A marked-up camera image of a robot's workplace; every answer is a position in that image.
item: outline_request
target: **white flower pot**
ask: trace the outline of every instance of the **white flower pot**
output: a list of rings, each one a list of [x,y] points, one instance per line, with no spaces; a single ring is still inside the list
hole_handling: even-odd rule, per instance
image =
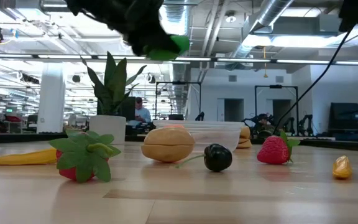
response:
[[[112,144],[125,143],[126,118],[122,116],[97,115],[91,117],[89,130],[100,135],[112,134],[114,141]]]

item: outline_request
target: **plastic container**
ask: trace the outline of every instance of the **plastic container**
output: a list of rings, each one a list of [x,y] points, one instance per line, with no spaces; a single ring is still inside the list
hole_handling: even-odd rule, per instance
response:
[[[157,128],[173,124],[180,124],[191,133],[196,142],[194,151],[204,151],[206,146],[218,143],[232,152],[239,143],[241,127],[244,126],[240,122],[154,121]]]

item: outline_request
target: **wooden table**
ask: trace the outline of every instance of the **wooden table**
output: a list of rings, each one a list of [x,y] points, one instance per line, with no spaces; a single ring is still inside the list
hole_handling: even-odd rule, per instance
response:
[[[2,144],[0,154],[46,147]],[[254,146],[212,173],[202,159],[175,169],[145,158],[139,143],[123,147],[109,161],[109,183],[76,184],[54,165],[0,166],[0,224],[358,224],[358,152],[300,146],[293,165],[269,166],[257,161]],[[341,155],[351,160],[351,180],[331,176]]]

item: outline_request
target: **cherry stem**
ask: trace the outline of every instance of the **cherry stem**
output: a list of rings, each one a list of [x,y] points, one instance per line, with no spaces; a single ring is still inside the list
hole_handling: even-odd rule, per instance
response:
[[[198,156],[192,157],[192,158],[190,158],[190,159],[187,159],[187,160],[183,161],[182,163],[176,165],[175,168],[179,169],[179,168],[181,168],[184,164],[186,164],[187,162],[192,161],[193,159],[200,158],[200,157],[205,157],[205,154],[198,155]]]
[[[106,152],[106,154],[109,156],[112,155],[114,152],[112,149],[110,149],[109,147],[107,147],[107,145],[103,143],[90,144],[86,148],[86,150],[90,153],[94,152],[97,149],[103,149]]]

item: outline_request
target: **strawberry leaves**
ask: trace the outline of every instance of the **strawberry leaves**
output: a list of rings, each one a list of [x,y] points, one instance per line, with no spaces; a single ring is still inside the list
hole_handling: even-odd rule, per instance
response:
[[[62,152],[58,157],[57,169],[75,172],[78,183],[88,181],[93,174],[104,182],[111,179],[108,158],[116,156],[121,151],[110,144],[114,141],[114,136],[105,134],[100,136],[94,131],[67,130],[68,138],[55,139],[49,144]]]
[[[288,158],[288,161],[291,161],[293,163],[293,161],[291,159],[292,147],[299,145],[301,143],[301,141],[298,139],[288,139],[287,134],[285,134],[285,132],[283,132],[283,131],[280,132],[280,137],[284,140],[285,144],[288,147],[288,154],[290,155],[290,157]]]

